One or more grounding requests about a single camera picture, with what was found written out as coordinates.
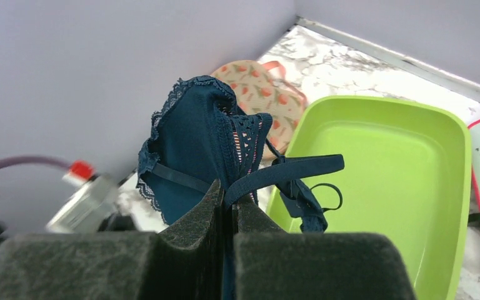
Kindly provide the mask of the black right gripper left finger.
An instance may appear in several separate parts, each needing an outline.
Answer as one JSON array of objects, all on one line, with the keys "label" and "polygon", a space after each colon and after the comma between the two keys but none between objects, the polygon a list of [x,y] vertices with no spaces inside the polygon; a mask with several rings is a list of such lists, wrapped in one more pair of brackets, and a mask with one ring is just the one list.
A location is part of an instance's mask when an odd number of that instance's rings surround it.
[{"label": "black right gripper left finger", "polygon": [[30,234],[0,245],[0,299],[221,299],[223,188],[162,232]]}]

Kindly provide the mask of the dark blue lace bra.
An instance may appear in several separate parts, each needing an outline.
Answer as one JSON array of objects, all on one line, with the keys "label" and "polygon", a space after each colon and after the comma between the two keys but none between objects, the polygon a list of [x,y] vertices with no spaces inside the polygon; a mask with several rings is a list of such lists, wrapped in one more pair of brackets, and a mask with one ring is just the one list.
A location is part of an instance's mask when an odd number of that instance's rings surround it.
[{"label": "dark blue lace bra", "polygon": [[211,76],[180,79],[151,118],[151,135],[138,154],[137,189],[171,225],[200,202],[214,181],[225,191],[224,206],[242,197],[257,200],[275,186],[302,232],[328,228],[325,208],[305,178],[344,168],[340,154],[287,157],[271,146],[272,117],[248,115],[233,90]]}]

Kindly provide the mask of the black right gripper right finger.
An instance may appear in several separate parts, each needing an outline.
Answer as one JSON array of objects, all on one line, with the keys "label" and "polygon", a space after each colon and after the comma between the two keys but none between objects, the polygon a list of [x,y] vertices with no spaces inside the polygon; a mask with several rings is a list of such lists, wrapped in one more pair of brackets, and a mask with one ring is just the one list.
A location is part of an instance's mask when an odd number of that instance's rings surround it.
[{"label": "black right gripper right finger", "polygon": [[234,207],[236,299],[415,299],[395,245],[370,232],[291,234],[246,196]]}]

